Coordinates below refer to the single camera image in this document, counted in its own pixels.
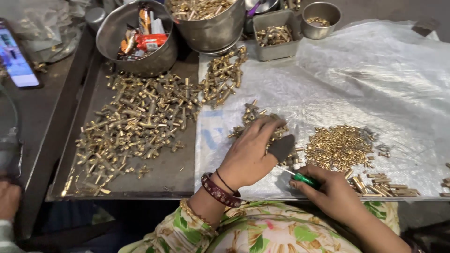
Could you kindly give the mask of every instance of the green screwdriver handle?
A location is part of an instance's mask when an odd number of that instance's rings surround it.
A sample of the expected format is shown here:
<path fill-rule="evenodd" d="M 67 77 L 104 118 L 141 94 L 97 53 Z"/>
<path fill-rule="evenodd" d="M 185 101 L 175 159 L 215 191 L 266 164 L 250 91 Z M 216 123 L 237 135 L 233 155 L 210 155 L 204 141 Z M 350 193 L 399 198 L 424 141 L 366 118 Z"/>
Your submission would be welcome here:
<path fill-rule="evenodd" d="M 300 182 L 304 182 L 316 190 L 319 190 L 322 186 L 316 179 L 309 176 L 304 176 L 300 173 L 296 173 L 294 179 Z"/>

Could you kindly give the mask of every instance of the smartphone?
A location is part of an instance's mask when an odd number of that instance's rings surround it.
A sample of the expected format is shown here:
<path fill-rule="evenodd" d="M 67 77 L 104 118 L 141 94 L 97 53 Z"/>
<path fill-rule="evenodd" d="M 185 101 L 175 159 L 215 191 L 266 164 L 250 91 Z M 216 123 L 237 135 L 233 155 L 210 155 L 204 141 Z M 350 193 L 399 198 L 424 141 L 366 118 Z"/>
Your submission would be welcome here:
<path fill-rule="evenodd" d="M 17 87 L 42 87 L 6 19 L 0 18 L 0 60 Z"/>

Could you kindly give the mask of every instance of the black thread bracelet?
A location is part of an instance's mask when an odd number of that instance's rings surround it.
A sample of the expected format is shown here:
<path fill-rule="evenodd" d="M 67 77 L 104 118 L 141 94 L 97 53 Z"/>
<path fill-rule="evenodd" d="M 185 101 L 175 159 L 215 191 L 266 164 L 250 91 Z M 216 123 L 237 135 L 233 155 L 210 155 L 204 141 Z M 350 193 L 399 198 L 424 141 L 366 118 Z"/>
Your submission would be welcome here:
<path fill-rule="evenodd" d="M 225 183 L 225 181 L 224 181 L 224 180 L 222 179 L 222 177 L 219 175 L 219 172 L 218 172 L 217 169 L 216 169 L 216 174 L 217 174 L 217 176 L 219 177 L 219 179 L 222 181 L 222 183 L 224 183 L 224 185 L 225 185 L 230 191 L 232 191 L 233 193 L 236 193 L 235 190 L 231 189 L 231 188 Z"/>

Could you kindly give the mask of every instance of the maroon bangle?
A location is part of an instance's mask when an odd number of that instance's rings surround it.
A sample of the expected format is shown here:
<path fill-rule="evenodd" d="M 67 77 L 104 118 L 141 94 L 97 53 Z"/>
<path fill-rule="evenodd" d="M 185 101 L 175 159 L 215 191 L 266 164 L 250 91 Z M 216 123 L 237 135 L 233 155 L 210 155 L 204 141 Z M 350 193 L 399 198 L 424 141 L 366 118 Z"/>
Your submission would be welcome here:
<path fill-rule="evenodd" d="M 217 201 L 224 204 L 227 207 L 231 208 L 238 208 L 241 206 L 242 200 L 240 199 L 241 194 L 236 191 L 233 195 L 229 194 L 228 192 L 224 191 L 220 187 L 218 187 L 212 180 L 211 180 L 211 172 L 206 172 L 202 176 L 202 185 L 205 188 L 205 190 Z"/>

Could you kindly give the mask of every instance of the phone screen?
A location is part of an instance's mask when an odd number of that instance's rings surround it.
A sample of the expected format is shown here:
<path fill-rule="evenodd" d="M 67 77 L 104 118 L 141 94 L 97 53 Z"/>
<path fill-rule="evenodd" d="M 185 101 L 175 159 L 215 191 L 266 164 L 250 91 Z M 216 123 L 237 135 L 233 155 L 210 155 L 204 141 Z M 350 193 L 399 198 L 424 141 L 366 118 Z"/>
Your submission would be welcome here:
<path fill-rule="evenodd" d="M 0 58 L 17 87 L 39 85 L 39 80 L 20 52 L 8 28 L 2 22 L 0 22 Z"/>

